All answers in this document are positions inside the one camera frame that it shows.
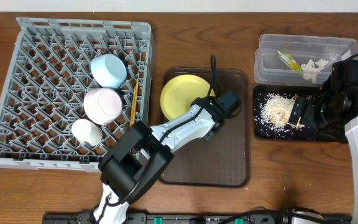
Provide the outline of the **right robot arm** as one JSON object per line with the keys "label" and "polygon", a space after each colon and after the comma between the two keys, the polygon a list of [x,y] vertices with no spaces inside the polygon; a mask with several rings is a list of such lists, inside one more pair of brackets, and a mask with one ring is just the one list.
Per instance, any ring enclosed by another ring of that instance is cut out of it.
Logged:
{"label": "right robot arm", "polygon": [[320,91],[319,101],[296,99],[288,122],[315,127],[335,141],[348,143],[354,181],[352,222],[358,223],[358,60],[334,63]]}

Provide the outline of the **light blue bowl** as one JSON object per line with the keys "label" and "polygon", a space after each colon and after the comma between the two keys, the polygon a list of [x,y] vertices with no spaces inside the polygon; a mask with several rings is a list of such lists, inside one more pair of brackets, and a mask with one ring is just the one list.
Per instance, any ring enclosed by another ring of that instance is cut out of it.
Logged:
{"label": "light blue bowl", "polygon": [[124,62],[113,54],[104,54],[92,59],[91,73],[97,83],[105,88],[118,89],[127,78]]}

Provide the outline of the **wooden chopstick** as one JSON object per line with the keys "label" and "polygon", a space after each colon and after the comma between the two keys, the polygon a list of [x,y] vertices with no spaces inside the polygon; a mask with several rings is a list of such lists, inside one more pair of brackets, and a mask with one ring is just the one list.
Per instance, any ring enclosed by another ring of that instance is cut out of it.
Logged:
{"label": "wooden chopstick", "polygon": [[133,94],[133,98],[132,98],[130,126],[132,126],[134,124],[134,121],[135,121],[136,99],[137,99],[137,87],[135,86],[134,94]]}
{"label": "wooden chopstick", "polygon": [[137,107],[138,91],[139,91],[139,78],[137,78],[135,88],[134,88],[134,94],[133,94],[133,99],[132,99],[132,110],[131,110],[130,126],[132,126],[135,123],[135,113],[136,113],[136,107]]}

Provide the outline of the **green snack wrapper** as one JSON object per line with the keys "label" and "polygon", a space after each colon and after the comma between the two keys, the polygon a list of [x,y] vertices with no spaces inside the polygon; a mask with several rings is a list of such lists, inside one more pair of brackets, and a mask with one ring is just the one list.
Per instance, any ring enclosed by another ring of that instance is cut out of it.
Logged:
{"label": "green snack wrapper", "polygon": [[277,57],[291,70],[302,71],[301,66],[288,53],[277,51]]}

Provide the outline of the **clear plastic bin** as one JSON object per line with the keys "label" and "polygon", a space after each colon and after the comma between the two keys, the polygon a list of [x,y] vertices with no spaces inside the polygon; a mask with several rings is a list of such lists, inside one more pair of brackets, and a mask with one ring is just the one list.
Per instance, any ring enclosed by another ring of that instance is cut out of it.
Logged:
{"label": "clear plastic bin", "polygon": [[[316,84],[303,78],[302,71],[288,68],[278,57],[277,51],[288,53],[301,66],[309,59],[329,63],[316,76]],[[260,36],[259,48],[255,53],[255,81],[269,85],[318,86],[331,74],[332,65],[358,53],[354,39],[318,37],[306,35],[264,34]]]}

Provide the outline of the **nut shell scraps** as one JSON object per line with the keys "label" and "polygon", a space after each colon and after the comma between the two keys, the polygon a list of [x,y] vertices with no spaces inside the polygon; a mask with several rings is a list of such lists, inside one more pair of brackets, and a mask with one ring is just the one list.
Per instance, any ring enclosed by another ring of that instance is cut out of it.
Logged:
{"label": "nut shell scraps", "polygon": [[287,115],[287,111],[279,111],[274,114],[273,118],[270,120],[271,123],[284,127],[288,122],[289,116]]}

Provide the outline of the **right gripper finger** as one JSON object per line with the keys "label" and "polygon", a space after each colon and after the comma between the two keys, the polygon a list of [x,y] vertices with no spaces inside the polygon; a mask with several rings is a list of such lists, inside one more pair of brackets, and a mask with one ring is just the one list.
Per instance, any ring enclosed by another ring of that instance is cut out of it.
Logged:
{"label": "right gripper finger", "polygon": [[301,123],[305,126],[316,126],[315,116],[321,107],[320,97],[306,98],[306,108],[301,117]]}
{"label": "right gripper finger", "polygon": [[288,119],[289,124],[298,124],[300,118],[303,116],[306,109],[306,98],[298,97],[293,105],[293,108]]}

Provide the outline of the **grey plastic dish rack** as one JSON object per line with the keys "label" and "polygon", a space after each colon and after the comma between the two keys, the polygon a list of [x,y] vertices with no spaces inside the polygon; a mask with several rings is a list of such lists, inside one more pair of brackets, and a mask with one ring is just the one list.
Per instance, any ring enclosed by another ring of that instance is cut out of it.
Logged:
{"label": "grey plastic dish rack", "polygon": [[[0,168],[97,172],[98,161],[129,128],[137,78],[135,119],[149,120],[155,46],[146,22],[20,17],[21,31],[0,97]],[[85,117],[83,100],[98,87],[92,59],[119,57],[127,78],[119,93],[122,113],[103,126],[96,146],[71,133]]]}

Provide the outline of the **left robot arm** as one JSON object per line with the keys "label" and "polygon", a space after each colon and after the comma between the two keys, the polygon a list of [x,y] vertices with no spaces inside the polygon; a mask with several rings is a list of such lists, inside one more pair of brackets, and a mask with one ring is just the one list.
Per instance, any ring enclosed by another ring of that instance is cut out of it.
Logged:
{"label": "left robot arm", "polygon": [[211,139],[234,116],[241,100],[232,90],[197,98],[188,112],[158,126],[132,125],[99,161],[103,196],[90,223],[123,223],[172,161],[173,153],[198,138]]}

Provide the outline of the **pile of rice grains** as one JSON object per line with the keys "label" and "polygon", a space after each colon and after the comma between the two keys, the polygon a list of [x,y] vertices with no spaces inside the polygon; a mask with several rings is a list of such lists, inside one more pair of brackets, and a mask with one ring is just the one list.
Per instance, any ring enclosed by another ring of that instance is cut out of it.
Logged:
{"label": "pile of rice grains", "polygon": [[287,98],[285,96],[279,94],[269,93],[267,95],[267,102],[262,104],[261,112],[260,112],[260,121],[264,124],[268,129],[272,130],[276,133],[287,132],[291,129],[301,129],[304,128],[305,125],[298,124],[286,124],[284,127],[273,124],[270,120],[273,118],[274,114],[279,111],[287,111],[287,115],[290,117],[291,110],[293,108],[295,100],[298,98],[297,95]]}

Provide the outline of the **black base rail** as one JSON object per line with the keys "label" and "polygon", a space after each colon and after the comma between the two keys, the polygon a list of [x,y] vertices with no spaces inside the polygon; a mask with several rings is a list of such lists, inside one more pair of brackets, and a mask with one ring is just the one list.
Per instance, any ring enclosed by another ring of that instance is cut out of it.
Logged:
{"label": "black base rail", "polygon": [[321,215],[311,210],[267,210],[257,207],[239,215],[180,215],[128,213],[124,223],[127,224],[217,224],[226,220],[234,224],[268,224],[268,223],[320,223],[351,224],[350,215]]}

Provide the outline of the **brown serving tray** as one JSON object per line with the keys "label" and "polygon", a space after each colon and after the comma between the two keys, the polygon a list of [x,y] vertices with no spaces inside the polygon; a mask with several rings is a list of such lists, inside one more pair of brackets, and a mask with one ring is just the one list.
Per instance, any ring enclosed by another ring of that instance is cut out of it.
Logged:
{"label": "brown serving tray", "polygon": [[217,71],[219,92],[233,90],[241,99],[241,112],[225,120],[211,140],[190,141],[174,152],[160,176],[170,185],[241,188],[250,178],[249,78],[234,69]]}

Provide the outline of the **white pink bowl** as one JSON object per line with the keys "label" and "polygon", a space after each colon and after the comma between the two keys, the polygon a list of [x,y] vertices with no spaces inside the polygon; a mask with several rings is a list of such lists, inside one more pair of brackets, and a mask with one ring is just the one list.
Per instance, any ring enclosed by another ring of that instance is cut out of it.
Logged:
{"label": "white pink bowl", "polygon": [[83,103],[85,113],[92,122],[105,126],[122,112],[120,95],[110,88],[95,88],[87,92]]}

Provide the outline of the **black food waste tray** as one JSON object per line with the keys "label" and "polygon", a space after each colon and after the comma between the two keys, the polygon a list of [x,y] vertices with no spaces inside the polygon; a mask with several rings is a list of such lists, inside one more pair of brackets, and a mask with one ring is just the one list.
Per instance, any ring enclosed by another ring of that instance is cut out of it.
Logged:
{"label": "black food waste tray", "polygon": [[279,86],[279,85],[257,85],[253,90],[254,104],[254,131],[259,139],[282,139],[292,141],[335,141],[331,136],[318,132],[316,127],[304,126],[296,128],[286,124],[279,127],[271,120],[263,119],[262,112],[268,101],[274,96],[281,96],[288,100],[295,100],[298,96],[320,100],[319,88],[312,86]]}

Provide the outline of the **yellow plate bowl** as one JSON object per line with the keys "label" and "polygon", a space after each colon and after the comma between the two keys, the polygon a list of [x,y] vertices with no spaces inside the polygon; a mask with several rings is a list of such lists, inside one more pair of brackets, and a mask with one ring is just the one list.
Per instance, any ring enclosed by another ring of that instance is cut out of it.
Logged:
{"label": "yellow plate bowl", "polygon": [[196,98],[207,96],[210,84],[196,75],[179,75],[168,81],[160,95],[160,106],[168,120],[185,114]]}

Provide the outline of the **white cup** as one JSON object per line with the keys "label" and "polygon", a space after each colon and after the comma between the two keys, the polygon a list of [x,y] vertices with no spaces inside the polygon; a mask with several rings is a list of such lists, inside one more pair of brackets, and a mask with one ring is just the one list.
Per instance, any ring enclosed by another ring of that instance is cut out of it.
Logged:
{"label": "white cup", "polygon": [[96,146],[103,137],[101,128],[87,119],[79,119],[72,124],[71,131],[82,144]]}

